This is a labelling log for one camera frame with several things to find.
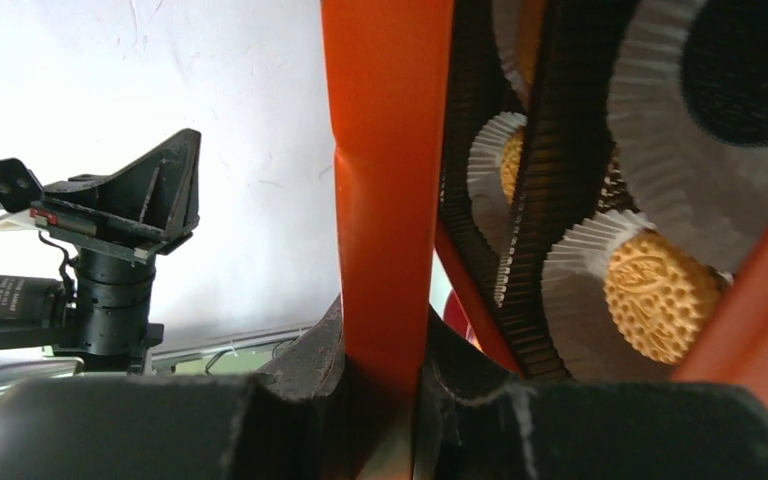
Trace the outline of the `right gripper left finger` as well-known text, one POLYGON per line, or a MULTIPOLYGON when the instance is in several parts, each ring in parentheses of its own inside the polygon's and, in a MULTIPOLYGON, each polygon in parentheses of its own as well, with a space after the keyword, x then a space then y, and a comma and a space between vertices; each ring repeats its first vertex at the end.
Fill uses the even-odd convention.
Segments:
POLYGON ((0 397, 0 479, 326 479, 342 312, 237 375, 77 376, 0 397))

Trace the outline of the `dark red round plate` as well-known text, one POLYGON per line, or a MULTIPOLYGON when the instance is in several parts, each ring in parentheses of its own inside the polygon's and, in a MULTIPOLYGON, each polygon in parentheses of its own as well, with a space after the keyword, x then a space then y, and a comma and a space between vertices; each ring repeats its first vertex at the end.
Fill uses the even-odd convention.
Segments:
POLYGON ((446 299, 443 309, 443 321, 477 350, 482 350, 472 324, 466 316, 466 312, 454 290, 449 293, 446 299))

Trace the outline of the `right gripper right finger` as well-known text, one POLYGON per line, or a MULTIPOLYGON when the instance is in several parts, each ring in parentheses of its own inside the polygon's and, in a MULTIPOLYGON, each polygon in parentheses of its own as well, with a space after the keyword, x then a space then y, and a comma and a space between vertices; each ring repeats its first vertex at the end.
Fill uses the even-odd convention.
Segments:
POLYGON ((525 380, 428 320, 419 479, 768 479, 768 412, 710 383, 525 380))

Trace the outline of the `orange cookie box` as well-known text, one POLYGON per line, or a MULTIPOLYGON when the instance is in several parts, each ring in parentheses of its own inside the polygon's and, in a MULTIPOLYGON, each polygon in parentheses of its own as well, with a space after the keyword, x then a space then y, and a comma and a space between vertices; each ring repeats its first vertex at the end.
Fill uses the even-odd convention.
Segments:
MULTIPOLYGON (((518 196, 503 211, 502 248, 491 250, 471 216, 468 138, 513 103, 492 57, 491 5, 454 5, 443 137, 440 219, 452 241, 441 254, 469 318, 497 362, 528 379, 570 376, 550 335, 539 276, 562 232, 592 214, 609 161, 605 100, 609 63, 632 15, 630 1, 553 1, 531 110, 518 196)), ((683 380, 742 384, 768 407, 768 230, 744 265, 737 289, 714 322, 683 380)))

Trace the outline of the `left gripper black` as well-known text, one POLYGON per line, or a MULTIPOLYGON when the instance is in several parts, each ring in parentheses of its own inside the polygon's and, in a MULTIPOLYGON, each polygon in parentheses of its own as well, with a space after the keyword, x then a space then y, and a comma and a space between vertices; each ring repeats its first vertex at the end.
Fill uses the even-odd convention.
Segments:
POLYGON ((148 319, 156 259, 199 224, 201 140, 186 128, 112 174, 44 188, 46 205, 105 217, 32 212, 42 243, 69 243, 76 253, 64 255, 59 280, 42 282, 45 309, 30 345, 78 357, 90 371, 149 370, 149 351, 164 339, 163 325, 148 319))

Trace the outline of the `black sandwich cookie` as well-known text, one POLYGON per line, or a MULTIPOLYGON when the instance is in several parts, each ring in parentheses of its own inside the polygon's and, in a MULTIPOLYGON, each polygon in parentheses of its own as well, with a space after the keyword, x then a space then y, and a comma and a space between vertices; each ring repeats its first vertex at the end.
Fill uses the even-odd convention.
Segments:
POLYGON ((768 1, 707 1, 680 59, 690 118, 714 139, 768 147, 768 1))

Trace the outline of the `orange box lid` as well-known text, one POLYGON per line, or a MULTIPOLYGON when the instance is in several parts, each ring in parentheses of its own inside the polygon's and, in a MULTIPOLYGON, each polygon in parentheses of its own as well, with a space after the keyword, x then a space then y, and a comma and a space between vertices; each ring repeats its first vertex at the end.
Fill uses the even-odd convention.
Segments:
POLYGON ((414 475, 453 13, 321 5, 354 479, 414 475))

